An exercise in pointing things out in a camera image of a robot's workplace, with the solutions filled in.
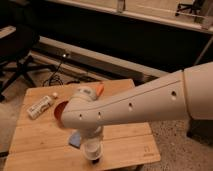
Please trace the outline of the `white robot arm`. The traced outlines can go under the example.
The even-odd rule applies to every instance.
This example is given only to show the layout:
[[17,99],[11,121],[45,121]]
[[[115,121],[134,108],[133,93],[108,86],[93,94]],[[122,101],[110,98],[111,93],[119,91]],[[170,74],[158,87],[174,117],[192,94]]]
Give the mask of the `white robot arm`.
[[61,114],[66,128],[88,133],[105,125],[161,120],[213,120],[213,62],[170,73],[114,96],[91,101],[81,87]]

